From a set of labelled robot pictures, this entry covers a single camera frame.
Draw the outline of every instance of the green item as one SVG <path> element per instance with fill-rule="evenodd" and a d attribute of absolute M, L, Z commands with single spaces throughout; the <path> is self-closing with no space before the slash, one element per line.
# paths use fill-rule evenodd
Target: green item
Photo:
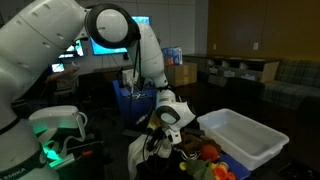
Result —
<path fill-rule="evenodd" d="M 215 180 L 215 176 L 210 167 L 204 167 L 193 174 L 194 180 Z"/>
<path fill-rule="evenodd" d="M 202 160 L 187 159 L 186 163 L 187 163 L 188 174 L 194 174 L 195 172 L 207 166 L 207 162 Z"/>

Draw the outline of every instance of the white container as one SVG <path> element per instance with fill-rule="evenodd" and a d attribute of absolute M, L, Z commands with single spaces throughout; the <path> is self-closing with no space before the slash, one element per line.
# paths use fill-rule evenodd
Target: white container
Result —
<path fill-rule="evenodd" d="M 289 142 L 283 133 L 229 109 L 207 113 L 198 122 L 206 136 L 250 171 L 279 154 Z"/>

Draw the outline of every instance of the computer monitor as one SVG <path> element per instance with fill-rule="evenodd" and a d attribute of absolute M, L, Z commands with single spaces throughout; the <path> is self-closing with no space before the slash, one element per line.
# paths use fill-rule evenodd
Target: computer monitor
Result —
<path fill-rule="evenodd" d="M 80 40 L 76 40 L 75 46 L 70 46 L 59 58 L 72 58 L 83 56 L 83 49 Z"/>
<path fill-rule="evenodd" d="M 62 63 L 56 63 L 51 65 L 51 69 L 53 73 L 64 71 L 64 65 Z"/>
<path fill-rule="evenodd" d="M 146 23 L 151 25 L 151 19 L 149 16 L 132 16 L 132 19 L 139 23 Z M 109 49 L 97 44 L 92 38 L 90 38 L 93 55 L 110 55 L 126 53 L 126 48 Z"/>

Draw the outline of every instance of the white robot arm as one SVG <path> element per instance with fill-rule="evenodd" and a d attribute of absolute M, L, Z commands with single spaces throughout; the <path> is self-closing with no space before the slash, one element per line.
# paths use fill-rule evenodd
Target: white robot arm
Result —
<path fill-rule="evenodd" d="M 74 0 L 36 0 L 0 29 L 0 179 L 58 179 L 48 165 L 28 169 L 41 146 L 29 123 L 20 121 L 11 102 L 21 97 L 41 73 L 76 38 L 92 37 L 98 44 L 126 47 L 132 60 L 141 46 L 141 75 L 156 87 L 168 85 L 162 52 L 150 26 L 136 24 L 122 8 L 101 4 L 92 9 Z M 195 115 L 185 103 L 175 101 L 170 90 L 157 96 L 157 115 L 167 124 L 172 143 L 181 141 L 179 130 Z M 42 156 L 38 164 L 45 164 Z"/>

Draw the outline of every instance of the storage bin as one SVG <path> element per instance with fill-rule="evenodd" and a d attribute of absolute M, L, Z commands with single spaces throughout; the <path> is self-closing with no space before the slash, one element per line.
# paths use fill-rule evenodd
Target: storage bin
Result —
<path fill-rule="evenodd" d="M 279 154 L 289 142 L 283 133 L 229 109 L 207 113 L 197 120 L 206 136 L 250 171 Z"/>

